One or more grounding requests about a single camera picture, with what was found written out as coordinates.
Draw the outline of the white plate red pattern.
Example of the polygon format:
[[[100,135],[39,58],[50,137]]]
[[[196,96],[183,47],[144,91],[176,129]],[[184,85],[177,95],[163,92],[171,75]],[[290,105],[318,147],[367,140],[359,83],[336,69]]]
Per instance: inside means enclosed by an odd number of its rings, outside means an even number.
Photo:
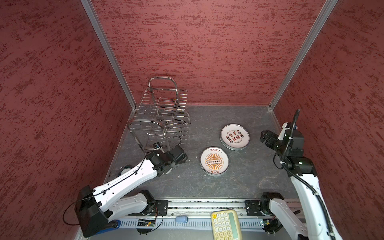
[[[249,145],[250,135],[241,125],[229,124],[222,128],[220,140],[226,148],[233,151],[240,151]]]

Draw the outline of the stainless steel dish rack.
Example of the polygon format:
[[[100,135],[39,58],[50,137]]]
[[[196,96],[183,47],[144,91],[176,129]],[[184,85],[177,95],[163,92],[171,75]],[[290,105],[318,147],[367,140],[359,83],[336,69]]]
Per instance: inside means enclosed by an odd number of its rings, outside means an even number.
[[[148,153],[160,143],[165,150],[171,141],[186,141],[191,118],[187,110],[188,91],[171,77],[155,76],[130,117],[127,128],[139,148]]]

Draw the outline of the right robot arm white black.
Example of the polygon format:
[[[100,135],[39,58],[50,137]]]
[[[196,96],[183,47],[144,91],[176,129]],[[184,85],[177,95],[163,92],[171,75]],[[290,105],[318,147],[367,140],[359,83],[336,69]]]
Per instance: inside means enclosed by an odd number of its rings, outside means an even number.
[[[262,131],[260,141],[275,151],[282,170],[293,183],[305,216],[303,223],[288,207],[279,193],[265,192],[261,197],[260,211],[274,216],[293,240],[340,240],[342,239],[324,202],[319,178],[313,162],[303,156],[304,137],[291,128],[279,135]]]

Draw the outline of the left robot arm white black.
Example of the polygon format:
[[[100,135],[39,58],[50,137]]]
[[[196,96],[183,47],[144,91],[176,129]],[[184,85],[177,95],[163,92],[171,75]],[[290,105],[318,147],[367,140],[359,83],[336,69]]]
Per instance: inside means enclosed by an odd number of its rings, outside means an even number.
[[[186,162],[188,156],[179,146],[164,152],[162,148],[147,153],[143,160],[114,180],[91,188],[85,186],[75,202],[75,213],[83,237],[88,238],[118,225],[118,219],[131,215],[148,215],[156,201],[149,191],[126,195],[141,184],[169,173],[174,166]]]

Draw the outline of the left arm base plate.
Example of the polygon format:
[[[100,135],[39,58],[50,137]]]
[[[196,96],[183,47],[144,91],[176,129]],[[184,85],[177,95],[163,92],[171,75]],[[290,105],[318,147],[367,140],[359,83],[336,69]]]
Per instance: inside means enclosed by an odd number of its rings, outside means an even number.
[[[155,200],[153,203],[149,204],[150,212],[147,216],[155,216],[161,214],[161,216],[166,216],[168,212],[168,200]]]

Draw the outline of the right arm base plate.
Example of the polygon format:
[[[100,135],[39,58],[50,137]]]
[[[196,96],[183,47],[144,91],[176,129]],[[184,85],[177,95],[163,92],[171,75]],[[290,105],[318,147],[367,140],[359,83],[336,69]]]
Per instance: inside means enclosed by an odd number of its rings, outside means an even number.
[[[262,216],[260,200],[245,200],[245,209],[248,217]]]

